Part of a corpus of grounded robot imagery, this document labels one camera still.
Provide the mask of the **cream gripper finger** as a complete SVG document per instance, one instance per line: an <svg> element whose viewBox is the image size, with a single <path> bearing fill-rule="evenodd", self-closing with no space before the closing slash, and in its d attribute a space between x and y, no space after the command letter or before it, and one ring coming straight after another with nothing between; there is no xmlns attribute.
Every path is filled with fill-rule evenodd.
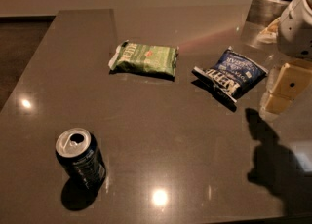
<svg viewBox="0 0 312 224"><path fill-rule="evenodd" d="M261 100L261 109L272 114L280 114L285 111L291 101L288 98L283 98L271 93L265 93Z"/></svg>
<svg viewBox="0 0 312 224"><path fill-rule="evenodd" d="M295 59L285 63L273 84L271 93L284 99L295 99L312 81L312 63Z"/></svg>

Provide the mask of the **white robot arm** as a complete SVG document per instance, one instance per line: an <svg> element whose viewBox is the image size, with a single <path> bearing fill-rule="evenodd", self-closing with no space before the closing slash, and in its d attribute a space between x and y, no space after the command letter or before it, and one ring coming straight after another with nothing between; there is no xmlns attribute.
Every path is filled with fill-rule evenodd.
<svg viewBox="0 0 312 224"><path fill-rule="evenodd" d="M263 111L279 115L312 81L312 0L292 0L257 38L276 43L280 53L292 58L270 71L261 102Z"/></svg>

